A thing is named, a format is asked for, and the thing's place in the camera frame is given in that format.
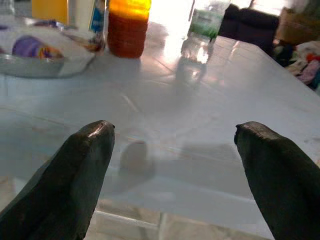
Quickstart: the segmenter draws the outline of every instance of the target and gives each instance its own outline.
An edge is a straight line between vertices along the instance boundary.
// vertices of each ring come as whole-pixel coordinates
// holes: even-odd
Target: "tiled floor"
[[[13,181],[8,177],[0,177],[0,210],[14,196]],[[163,224],[160,223],[161,217],[164,219]],[[264,240],[264,238],[176,215],[161,214],[144,208],[101,200],[92,217],[85,240]]]

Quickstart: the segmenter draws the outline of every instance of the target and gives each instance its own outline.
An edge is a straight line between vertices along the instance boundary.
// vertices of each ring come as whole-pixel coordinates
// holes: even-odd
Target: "dark sofa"
[[[278,25],[277,16],[249,8],[239,9],[231,4],[225,11],[219,35],[257,45],[272,55]]]

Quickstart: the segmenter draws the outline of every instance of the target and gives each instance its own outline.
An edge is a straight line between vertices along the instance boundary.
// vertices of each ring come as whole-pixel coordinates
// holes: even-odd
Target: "pile of clothes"
[[[275,49],[275,60],[312,89],[320,84],[320,41]]]

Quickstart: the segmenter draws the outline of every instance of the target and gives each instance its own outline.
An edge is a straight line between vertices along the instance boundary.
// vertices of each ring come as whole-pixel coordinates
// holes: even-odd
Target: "label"
[[[93,11],[91,15],[91,21],[89,30],[94,33],[101,33],[104,30],[105,24],[105,0],[95,0],[93,5]]]
[[[223,16],[214,11],[195,9],[189,32],[215,39]]]

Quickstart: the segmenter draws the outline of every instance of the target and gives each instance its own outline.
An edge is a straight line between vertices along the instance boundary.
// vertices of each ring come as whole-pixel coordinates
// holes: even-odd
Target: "glossy table surface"
[[[320,97],[258,47],[218,37],[206,66],[150,23],[140,59],[108,50],[70,78],[0,76],[0,176],[18,191],[66,138],[107,120],[116,143],[101,198],[272,238],[234,145],[258,121],[320,159]]]

